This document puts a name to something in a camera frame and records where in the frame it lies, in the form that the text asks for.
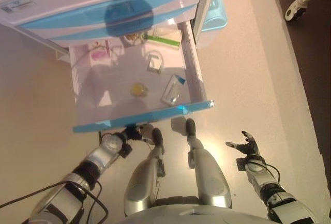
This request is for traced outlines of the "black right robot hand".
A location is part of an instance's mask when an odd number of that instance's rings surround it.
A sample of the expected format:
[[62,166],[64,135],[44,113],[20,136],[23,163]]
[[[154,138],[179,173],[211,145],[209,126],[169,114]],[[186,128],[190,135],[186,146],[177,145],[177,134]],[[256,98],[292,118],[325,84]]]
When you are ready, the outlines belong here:
[[258,145],[255,138],[248,132],[242,131],[242,134],[245,137],[245,144],[237,144],[231,141],[227,141],[225,144],[230,148],[234,148],[245,155],[260,155]]

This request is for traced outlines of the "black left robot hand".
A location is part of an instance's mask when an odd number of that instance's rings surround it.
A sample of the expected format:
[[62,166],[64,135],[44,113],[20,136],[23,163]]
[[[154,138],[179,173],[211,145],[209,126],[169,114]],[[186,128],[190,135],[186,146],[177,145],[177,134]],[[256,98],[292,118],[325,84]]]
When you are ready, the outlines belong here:
[[152,124],[132,125],[124,129],[123,133],[127,140],[142,141],[153,144],[152,131],[154,127]]

